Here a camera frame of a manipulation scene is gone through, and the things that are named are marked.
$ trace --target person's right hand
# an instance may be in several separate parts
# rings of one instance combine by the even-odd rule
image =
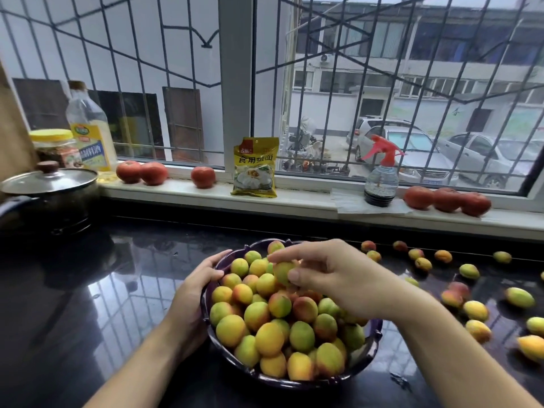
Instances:
[[[303,260],[289,280],[302,289],[329,296],[351,315],[364,319],[403,319],[421,295],[364,253],[340,239],[304,242],[268,255],[272,263]]]

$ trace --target cooking pot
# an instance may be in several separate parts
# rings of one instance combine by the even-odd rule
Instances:
[[[55,161],[42,161],[37,171],[0,183],[10,196],[0,205],[0,218],[17,210],[32,230],[61,235],[87,222],[99,201],[98,174],[88,169],[59,169]]]

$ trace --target yellow bottle label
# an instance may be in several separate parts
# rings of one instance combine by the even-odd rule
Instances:
[[[73,123],[70,128],[77,141],[83,165],[99,172],[111,171],[99,127],[94,124]]]

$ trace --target car wheel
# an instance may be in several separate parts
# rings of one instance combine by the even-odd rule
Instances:
[[[363,161],[363,159],[361,158],[361,148],[359,146],[357,146],[355,148],[355,161],[356,162],[361,162]]]
[[[507,181],[501,176],[487,176],[484,180],[484,187],[487,189],[504,189]]]

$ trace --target white window sill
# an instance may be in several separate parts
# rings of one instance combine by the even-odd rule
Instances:
[[[308,219],[344,220],[362,224],[398,226],[420,230],[438,230],[495,237],[544,240],[544,214],[492,209],[482,218],[461,212],[443,213],[433,208],[407,215],[338,214],[328,193],[276,189],[276,198],[232,196],[232,185],[217,183],[212,189],[197,189],[193,182],[168,179],[160,186],[101,183],[103,196],[132,201],[173,203],[250,213],[281,214]]]

